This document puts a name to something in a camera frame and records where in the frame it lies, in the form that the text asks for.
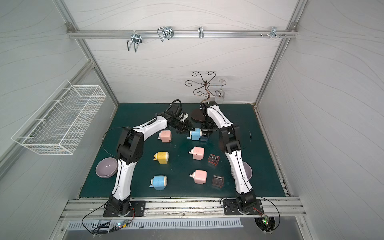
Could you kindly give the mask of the clear blue tray back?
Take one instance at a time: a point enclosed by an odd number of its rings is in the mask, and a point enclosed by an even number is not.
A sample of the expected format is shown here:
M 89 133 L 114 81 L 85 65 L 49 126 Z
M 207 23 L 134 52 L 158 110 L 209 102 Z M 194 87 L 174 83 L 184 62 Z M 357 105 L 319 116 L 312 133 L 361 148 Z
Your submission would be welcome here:
M 201 142 L 207 142 L 208 139 L 209 139 L 209 136 L 206 135 L 206 134 L 202 134 L 202 135 L 200 136 L 200 141 L 201 141 Z

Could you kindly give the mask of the blue sharpener back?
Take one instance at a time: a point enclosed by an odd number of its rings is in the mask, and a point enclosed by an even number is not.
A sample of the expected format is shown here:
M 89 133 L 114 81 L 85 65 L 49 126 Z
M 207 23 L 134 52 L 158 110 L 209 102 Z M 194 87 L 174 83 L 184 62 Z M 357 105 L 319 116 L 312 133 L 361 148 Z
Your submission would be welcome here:
M 195 128 L 193 131 L 189 131 L 189 136 L 187 139 L 192 141 L 199 141 L 202 137 L 202 130 L 199 128 Z

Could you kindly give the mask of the blue sharpener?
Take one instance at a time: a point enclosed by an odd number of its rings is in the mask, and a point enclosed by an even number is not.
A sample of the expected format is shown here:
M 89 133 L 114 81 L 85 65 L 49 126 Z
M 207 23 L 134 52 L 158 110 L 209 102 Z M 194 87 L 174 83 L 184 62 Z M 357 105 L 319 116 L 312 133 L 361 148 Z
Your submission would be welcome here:
M 192 141 L 199 141 L 202 137 L 202 130 L 199 128 L 195 128 L 193 131 L 189 131 L 189 136 L 187 139 Z
M 164 190 L 168 184 L 167 176 L 154 176 L 151 179 L 150 188 L 154 188 L 157 191 Z

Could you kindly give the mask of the yellow pencil sharpener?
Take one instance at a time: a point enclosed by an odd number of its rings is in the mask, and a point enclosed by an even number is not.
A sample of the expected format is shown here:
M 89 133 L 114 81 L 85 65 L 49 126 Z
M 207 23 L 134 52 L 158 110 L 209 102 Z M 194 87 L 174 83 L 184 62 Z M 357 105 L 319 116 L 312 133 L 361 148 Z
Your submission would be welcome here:
M 169 152 L 158 152 L 154 154 L 154 161 L 157 161 L 159 164 L 168 164 L 169 157 Z

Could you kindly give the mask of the blue sharpener front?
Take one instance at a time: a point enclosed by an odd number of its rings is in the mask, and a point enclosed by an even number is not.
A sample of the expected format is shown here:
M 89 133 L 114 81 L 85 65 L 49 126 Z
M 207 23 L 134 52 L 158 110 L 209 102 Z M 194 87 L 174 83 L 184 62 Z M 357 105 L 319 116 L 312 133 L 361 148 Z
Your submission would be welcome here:
M 167 176 L 154 176 L 151 179 L 150 188 L 154 188 L 157 191 L 164 190 L 168 184 Z

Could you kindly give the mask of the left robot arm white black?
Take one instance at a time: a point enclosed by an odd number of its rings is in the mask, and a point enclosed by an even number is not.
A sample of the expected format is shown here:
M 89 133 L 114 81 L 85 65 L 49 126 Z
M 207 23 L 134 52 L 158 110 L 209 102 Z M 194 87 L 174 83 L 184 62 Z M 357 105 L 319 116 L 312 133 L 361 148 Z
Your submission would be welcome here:
M 118 216 L 126 216 L 130 211 L 132 178 L 134 169 L 143 156 L 145 140 L 168 127 L 174 128 L 179 133 L 194 129 L 179 99 L 171 102 L 165 111 L 156 114 L 152 120 L 133 128 L 123 129 L 117 145 L 117 178 L 107 202 L 108 207 L 112 207 Z

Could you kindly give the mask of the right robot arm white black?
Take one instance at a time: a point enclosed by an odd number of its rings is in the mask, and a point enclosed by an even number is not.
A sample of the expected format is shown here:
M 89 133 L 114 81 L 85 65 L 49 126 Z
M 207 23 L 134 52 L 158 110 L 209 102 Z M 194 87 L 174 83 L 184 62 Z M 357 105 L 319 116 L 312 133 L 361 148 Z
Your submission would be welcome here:
M 240 127 L 231 122 L 214 102 L 201 103 L 201 111 L 209 123 L 219 130 L 219 148 L 226 155 L 235 180 L 236 204 L 239 212 L 250 212 L 257 203 L 257 197 L 248 179 L 242 159 Z

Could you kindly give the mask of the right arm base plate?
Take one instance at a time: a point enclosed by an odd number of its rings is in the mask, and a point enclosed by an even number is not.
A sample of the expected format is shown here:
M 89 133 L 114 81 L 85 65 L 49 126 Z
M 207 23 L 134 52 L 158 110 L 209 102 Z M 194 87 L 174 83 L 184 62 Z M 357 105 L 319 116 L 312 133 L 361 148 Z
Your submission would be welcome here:
M 238 205 L 235 199 L 227 199 L 227 198 L 222 198 L 220 200 L 220 204 L 224 209 L 224 214 L 226 216 L 235 216 L 235 215 L 264 215 L 264 208 L 262 205 L 262 202 L 260 199 L 257 199 L 256 203 L 254 204 L 253 207 L 241 211 L 238 209 Z

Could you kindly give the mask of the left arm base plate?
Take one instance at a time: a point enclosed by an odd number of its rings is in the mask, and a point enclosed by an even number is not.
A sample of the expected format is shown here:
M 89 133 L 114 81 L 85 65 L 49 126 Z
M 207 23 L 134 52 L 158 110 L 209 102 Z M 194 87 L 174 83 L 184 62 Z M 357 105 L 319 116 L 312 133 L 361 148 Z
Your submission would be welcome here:
M 108 201 L 103 217 L 142 217 L 144 215 L 145 206 L 145 201 Z

